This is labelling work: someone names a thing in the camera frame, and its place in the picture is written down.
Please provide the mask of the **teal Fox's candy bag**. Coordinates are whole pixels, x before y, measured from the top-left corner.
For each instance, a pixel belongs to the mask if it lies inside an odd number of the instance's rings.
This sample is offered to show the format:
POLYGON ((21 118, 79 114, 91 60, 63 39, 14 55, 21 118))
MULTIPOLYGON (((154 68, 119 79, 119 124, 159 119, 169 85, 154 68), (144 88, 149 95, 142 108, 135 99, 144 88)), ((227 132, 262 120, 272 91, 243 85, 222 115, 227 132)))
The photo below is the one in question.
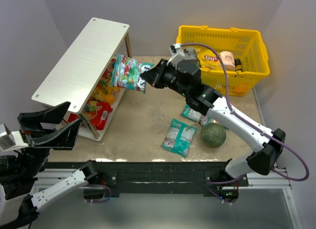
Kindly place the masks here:
POLYGON ((140 77, 140 74, 147 72, 153 66, 152 63, 140 62, 118 54, 112 73, 111 86, 145 93, 146 81, 140 77))

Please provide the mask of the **red candy bag with barcode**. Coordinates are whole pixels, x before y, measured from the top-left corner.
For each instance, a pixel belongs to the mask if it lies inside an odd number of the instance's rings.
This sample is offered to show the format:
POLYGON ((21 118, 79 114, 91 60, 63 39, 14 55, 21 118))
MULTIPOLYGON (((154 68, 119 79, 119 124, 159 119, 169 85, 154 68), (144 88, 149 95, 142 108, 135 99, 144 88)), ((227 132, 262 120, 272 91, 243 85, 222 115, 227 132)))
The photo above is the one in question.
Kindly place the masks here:
POLYGON ((88 101, 83 108, 83 114, 96 130, 105 128, 108 114, 112 111, 113 109, 109 103, 101 101, 88 101))

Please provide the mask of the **red fruit candy bag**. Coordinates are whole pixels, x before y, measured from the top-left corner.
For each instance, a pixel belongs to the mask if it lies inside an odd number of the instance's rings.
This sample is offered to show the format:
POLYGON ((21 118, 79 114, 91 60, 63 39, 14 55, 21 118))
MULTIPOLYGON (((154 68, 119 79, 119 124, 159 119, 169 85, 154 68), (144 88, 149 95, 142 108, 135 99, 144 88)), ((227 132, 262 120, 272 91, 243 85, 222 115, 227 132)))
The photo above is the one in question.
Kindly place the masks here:
POLYGON ((113 70, 115 67, 115 63, 116 63, 116 59, 112 59, 109 63, 109 65, 107 66, 107 68, 105 69, 104 73, 102 74, 102 78, 105 79, 111 79, 112 78, 112 74, 113 74, 113 70))

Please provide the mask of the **orange gummy candy bag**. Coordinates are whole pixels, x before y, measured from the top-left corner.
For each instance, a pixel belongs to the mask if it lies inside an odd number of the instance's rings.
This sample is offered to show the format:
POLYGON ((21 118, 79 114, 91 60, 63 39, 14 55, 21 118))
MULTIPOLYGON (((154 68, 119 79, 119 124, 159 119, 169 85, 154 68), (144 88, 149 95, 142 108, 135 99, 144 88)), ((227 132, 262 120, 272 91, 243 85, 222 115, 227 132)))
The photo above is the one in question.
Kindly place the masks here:
POLYGON ((101 78, 90 96, 91 100, 114 104, 118 97, 119 88, 110 86, 109 79, 101 78))

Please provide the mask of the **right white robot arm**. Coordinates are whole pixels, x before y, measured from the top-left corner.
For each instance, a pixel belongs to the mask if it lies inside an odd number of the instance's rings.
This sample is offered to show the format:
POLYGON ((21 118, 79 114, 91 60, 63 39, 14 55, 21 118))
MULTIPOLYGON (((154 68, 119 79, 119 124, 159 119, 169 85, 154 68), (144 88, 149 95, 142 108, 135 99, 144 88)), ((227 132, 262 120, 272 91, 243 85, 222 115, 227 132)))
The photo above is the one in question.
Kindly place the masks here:
POLYGON ((229 108, 229 102, 222 94, 202 83, 201 71, 193 62, 182 60, 173 67, 161 59, 140 76, 154 88, 168 87, 181 94, 193 110, 223 124, 250 146, 252 153, 228 160, 223 169, 211 175, 210 181, 225 184, 250 172, 266 176, 273 169, 283 147, 270 137, 284 142, 285 132, 281 129, 273 131, 239 110, 229 108))

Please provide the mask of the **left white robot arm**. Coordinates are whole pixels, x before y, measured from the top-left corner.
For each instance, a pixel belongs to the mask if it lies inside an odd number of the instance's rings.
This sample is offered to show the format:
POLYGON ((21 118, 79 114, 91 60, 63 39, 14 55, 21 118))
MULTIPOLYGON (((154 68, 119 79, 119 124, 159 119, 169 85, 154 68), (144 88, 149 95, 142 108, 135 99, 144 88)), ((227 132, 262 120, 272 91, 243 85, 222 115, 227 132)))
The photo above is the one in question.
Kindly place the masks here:
POLYGON ((97 182, 99 172, 94 161, 87 161, 69 177, 42 190, 35 191, 34 184, 51 150, 73 149, 82 119, 59 129, 44 128, 42 124, 59 124, 70 102, 34 113, 20 113, 17 120, 20 130, 10 131, 0 126, 1 152, 16 152, 0 157, 0 227, 18 229, 31 224, 51 203, 66 194, 97 182))

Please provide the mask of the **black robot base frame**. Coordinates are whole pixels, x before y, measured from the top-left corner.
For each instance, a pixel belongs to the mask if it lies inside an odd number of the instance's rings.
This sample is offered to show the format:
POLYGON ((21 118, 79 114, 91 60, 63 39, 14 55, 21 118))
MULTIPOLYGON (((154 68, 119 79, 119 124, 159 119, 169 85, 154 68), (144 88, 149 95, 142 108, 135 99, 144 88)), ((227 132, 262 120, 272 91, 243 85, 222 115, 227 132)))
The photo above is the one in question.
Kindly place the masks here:
POLYGON ((224 162, 48 162, 38 173, 38 186, 53 185, 83 168, 94 175, 92 182, 109 187, 113 197, 134 194, 218 195, 230 203, 241 189, 290 189, 290 182, 271 172, 267 176, 248 173, 236 182, 216 180, 224 162))

